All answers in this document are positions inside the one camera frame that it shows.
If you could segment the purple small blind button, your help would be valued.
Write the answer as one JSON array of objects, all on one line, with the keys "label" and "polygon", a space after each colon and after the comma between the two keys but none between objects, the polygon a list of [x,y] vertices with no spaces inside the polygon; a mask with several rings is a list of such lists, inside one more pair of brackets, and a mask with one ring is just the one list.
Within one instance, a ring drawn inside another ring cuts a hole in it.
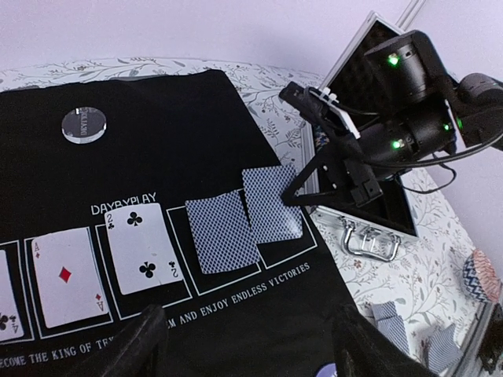
[{"label": "purple small blind button", "polygon": [[335,363],[325,364],[320,367],[315,377],[337,377],[337,370]]}]

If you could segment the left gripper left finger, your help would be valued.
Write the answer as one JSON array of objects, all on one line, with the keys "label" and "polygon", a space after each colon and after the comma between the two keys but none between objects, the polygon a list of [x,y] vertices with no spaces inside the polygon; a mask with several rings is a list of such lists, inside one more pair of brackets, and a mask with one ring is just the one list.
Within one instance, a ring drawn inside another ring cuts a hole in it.
[{"label": "left gripper left finger", "polygon": [[168,328],[164,310],[150,305],[97,355],[95,376],[166,375]]}]

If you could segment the four of clubs card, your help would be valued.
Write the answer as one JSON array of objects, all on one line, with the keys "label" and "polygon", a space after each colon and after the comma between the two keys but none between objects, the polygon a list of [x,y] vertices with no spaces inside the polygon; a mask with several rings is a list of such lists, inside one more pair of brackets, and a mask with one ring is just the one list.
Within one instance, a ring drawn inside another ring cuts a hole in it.
[{"label": "four of clubs card", "polygon": [[20,315],[9,274],[6,252],[1,250],[1,341],[9,341],[24,336]]}]

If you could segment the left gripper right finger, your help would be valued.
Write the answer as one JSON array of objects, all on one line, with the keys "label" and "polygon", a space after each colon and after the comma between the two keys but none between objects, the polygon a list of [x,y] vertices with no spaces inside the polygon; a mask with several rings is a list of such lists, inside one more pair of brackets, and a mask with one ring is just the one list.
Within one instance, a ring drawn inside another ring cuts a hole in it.
[{"label": "left gripper right finger", "polygon": [[334,309],[332,344],[338,376],[427,377],[435,374],[406,356],[353,305]]}]

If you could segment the two of clubs card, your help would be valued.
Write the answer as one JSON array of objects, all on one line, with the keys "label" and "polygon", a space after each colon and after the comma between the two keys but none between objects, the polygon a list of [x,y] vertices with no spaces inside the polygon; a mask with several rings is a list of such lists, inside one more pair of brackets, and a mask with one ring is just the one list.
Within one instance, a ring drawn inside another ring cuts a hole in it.
[{"label": "two of clubs card", "polygon": [[184,279],[158,203],[111,210],[105,224],[122,295]]}]

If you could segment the clear acrylic dealer button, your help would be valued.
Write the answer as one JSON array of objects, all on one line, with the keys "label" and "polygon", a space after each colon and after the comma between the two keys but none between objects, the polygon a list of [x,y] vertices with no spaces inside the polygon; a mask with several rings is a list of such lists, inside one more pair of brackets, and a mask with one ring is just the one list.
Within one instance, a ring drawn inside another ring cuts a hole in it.
[{"label": "clear acrylic dealer button", "polygon": [[61,122],[64,138],[76,145],[86,145],[97,141],[107,130],[105,114],[93,107],[79,107],[71,110]]}]

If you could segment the ace of diamonds card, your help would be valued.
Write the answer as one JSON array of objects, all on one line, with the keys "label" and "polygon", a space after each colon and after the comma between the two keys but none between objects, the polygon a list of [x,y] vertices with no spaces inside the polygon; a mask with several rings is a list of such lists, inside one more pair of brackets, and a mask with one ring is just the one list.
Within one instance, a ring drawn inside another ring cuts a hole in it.
[{"label": "ace of diamonds card", "polygon": [[47,328],[108,313],[88,229],[69,229],[36,237],[31,249]]}]

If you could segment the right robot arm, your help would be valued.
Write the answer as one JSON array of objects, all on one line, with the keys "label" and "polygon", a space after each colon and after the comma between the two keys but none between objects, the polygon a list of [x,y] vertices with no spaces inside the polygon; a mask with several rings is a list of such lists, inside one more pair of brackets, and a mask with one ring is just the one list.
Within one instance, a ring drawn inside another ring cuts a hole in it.
[{"label": "right robot arm", "polygon": [[346,108],[330,90],[290,82],[280,98],[328,143],[282,193],[288,206],[362,207],[382,195],[383,181],[502,147],[502,83],[474,73],[454,83],[431,39],[411,31],[365,53],[386,101],[354,133],[330,113]]}]

